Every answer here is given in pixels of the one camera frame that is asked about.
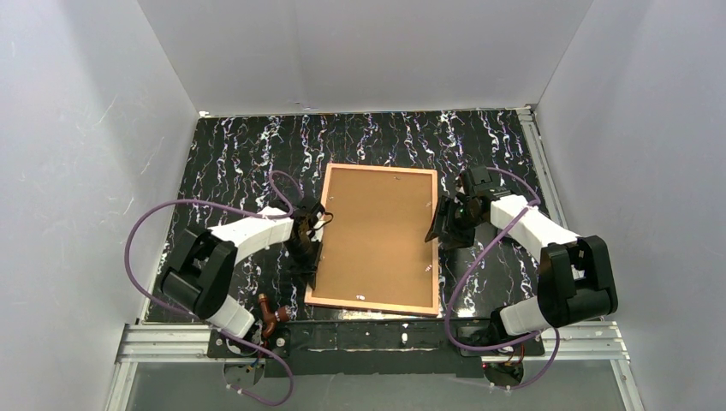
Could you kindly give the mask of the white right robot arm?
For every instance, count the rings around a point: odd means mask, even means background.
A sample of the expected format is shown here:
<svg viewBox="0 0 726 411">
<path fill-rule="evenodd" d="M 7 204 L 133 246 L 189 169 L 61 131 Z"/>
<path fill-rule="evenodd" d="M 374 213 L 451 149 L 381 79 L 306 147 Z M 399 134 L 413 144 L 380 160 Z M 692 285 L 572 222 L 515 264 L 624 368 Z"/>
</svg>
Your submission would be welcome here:
<svg viewBox="0 0 726 411">
<path fill-rule="evenodd" d="M 425 240 L 437 240 L 444 249 L 471 247 L 476 228 L 484 223 L 518 242 L 538 264 L 537 294 L 491 314 L 488 333 L 492 343 L 617 310 L 619 301 L 605 241 L 563 228 L 521 195 L 443 196 Z"/>
</svg>

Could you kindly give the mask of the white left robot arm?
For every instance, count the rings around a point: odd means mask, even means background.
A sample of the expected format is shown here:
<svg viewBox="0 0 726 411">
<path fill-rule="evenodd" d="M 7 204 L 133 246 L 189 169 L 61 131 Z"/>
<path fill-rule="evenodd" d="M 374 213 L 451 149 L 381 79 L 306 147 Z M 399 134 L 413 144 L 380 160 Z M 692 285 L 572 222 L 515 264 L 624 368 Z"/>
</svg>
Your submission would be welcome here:
<svg viewBox="0 0 726 411">
<path fill-rule="evenodd" d="M 294 211 L 267 206 L 261 213 L 262 218 L 245 217 L 211 229 L 186 228 L 163 269 L 164 296 L 221 331 L 244 337 L 255 318 L 229 295 L 233 271 L 252 254 L 280 243 L 293 260 L 293 273 L 314 288 L 323 227 L 332 214 L 317 202 Z"/>
</svg>

